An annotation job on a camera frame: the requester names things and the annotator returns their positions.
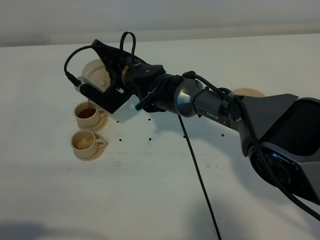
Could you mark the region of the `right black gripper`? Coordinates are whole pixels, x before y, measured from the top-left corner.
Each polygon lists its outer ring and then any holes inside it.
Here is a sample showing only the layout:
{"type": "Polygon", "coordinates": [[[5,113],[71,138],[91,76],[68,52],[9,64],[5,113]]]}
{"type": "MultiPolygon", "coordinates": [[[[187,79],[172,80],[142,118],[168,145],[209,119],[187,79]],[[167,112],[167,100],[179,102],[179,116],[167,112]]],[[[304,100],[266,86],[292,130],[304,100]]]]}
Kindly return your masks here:
{"type": "Polygon", "coordinates": [[[110,114],[117,111],[132,95],[138,108],[148,113],[174,112],[174,93],[180,77],[167,74],[162,65],[151,65],[130,53],[95,40],[92,49],[109,73],[110,86],[86,96],[110,114]]]}

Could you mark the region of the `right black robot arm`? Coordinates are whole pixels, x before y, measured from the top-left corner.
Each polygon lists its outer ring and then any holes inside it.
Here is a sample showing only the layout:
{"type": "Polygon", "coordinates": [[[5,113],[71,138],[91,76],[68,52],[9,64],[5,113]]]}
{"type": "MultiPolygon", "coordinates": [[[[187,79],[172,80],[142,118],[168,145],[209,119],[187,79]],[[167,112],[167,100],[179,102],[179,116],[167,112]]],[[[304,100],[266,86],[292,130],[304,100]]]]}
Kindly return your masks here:
{"type": "Polygon", "coordinates": [[[83,83],[80,92],[114,113],[131,96],[136,110],[201,116],[239,133],[244,156],[269,184],[315,204],[320,202],[320,102],[292,94],[253,97],[216,88],[195,72],[166,73],[126,52],[95,40],[110,86],[83,83]]]}

